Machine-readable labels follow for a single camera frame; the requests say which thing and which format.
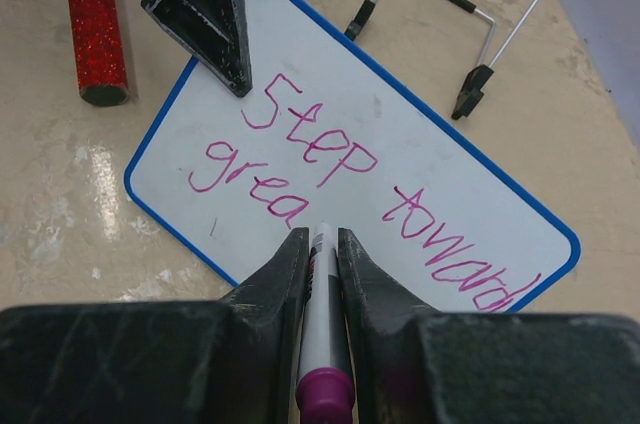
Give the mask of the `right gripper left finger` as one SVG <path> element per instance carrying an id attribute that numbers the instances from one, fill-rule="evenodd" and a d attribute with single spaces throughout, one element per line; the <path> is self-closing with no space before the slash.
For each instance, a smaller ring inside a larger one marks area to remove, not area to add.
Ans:
<path id="1" fill-rule="evenodd" d="M 218 300 L 1 314 L 5 423 L 285 423 L 310 233 Z"/>

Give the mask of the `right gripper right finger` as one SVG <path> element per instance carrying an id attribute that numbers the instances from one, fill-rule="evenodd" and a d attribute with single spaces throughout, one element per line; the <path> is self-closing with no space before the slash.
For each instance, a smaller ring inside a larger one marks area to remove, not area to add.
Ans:
<path id="1" fill-rule="evenodd" d="M 635 423 L 639 326 L 609 314 L 444 313 L 338 232 L 363 423 Z"/>

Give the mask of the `purple whiteboard marker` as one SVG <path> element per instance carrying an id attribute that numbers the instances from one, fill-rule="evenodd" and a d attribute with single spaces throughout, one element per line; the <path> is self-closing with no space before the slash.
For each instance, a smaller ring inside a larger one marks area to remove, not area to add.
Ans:
<path id="1" fill-rule="evenodd" d="M 296 403 L 302 423 L 351 423 L 355 402 L 337 241 L 332 226 L 316 226 L 309 258 Z"/>

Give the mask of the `blue framed whiteboard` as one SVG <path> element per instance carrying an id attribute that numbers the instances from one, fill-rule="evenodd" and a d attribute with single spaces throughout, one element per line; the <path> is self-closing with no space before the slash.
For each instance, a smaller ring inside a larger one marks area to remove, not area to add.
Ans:
<path id="1" fill-rule="evenodd" d="M 245 6 L 252 90 L 191 60 L 124 175 L 228 282 L 320 223 L 448 312 L 519 310 L 576 266 L 569 227 L 307 3 Z"/>

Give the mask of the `red glitter microphone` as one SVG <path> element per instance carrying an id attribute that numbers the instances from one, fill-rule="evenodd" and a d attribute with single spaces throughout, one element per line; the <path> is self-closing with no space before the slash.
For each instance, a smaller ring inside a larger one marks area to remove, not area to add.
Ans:
<path id="1" fill-rule="evenodd" d="M 68 0 L 79 95 L 96 107 L 129 98 L 115 0 Z"/>

